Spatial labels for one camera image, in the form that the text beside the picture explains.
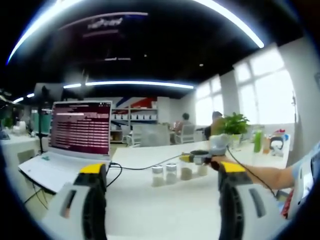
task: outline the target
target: green bottle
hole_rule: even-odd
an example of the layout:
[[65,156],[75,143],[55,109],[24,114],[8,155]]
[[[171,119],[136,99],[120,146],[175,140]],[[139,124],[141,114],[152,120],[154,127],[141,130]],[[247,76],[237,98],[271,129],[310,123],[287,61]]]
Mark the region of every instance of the green bottle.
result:
[[254,152],[255,153],[259,153],[261,150],[261,136],[262,136],[262,132],[261,131],[257,131],[255,133],[255,137],[254,137]]

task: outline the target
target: window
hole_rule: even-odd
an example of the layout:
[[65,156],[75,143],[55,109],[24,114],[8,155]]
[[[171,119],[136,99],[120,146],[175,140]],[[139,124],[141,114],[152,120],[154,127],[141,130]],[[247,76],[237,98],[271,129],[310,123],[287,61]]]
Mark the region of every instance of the window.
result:
[[218,75],[199,86],[195,92],[195,96],[196,125],[209,126],[212,123],[213,111],[224,113],[224,101]]
[[250,124],[295,122],[294,88],[277,47],[262,50],[234,69],[240,110]]

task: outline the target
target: white laptop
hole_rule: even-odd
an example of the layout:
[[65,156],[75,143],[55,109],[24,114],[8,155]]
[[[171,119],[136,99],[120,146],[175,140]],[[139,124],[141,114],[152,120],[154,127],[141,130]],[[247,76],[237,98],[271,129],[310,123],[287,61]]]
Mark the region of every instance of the white laptop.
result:
[[56,193],[89,164],[105,163],[108,168],[111,106],[109,100],[55,102],[48,152],[20,164],[19,170]]

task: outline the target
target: ceiling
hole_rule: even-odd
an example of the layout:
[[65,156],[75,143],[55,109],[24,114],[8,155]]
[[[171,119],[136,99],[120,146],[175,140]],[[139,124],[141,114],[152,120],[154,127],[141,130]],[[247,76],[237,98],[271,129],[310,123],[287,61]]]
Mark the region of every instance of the ceiling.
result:
[[[271,0],[216,2],[244,21],[265,46],[283,45],[303,35],[301,27]],[[24,12],[16,14],[3,63],[39,6],[26,4]],[[106,15],[119,12],[127,13]],[[231,21],[192,0],[91,0],[90,4],[83,0],[20,46],[3,69],[2,88],[16,99],[32,93],[37,82],[138,80],[196,86],[230,71],[234,63],[258,49]],[[188,92],[114,85],[96,86],[87,94],[181,98]]]

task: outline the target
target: desk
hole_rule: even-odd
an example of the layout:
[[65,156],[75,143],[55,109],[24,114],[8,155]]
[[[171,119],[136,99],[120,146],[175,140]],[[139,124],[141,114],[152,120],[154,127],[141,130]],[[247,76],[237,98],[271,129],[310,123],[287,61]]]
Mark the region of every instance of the desk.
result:
[[[254,166],[285,168],[289,142],[283,147],[284,156],[253,153],[254,145],[244,143],[232,154],[242,163]],[[180,145],[118,148],[113,162],[128,168],[143,168],[177,156],[182,152],[207,149],[206,141]],[[110,182],[119,172],[111,168]],[[123,170],[122,175],[107,189],[105,225],[109,240],[212,240],[221,229],[218,173],[174,185],[151,187],[150,169]]]
[[[48,138],[42,138],[42,143],[43,149],[47,149]],[[8,175],[9,181],[20,199],[24,202],[35,194],[35,191],[30,181],[22,176],[18,170],[18,165],[26,161],[26,159],[19,159],[18,154],[33,150],[36,155],[40,150],[39,139],[37,137],[29,137],[27,135],[10,135],[9,140],[1,140],[0,144],[6,163],[5,171]]]

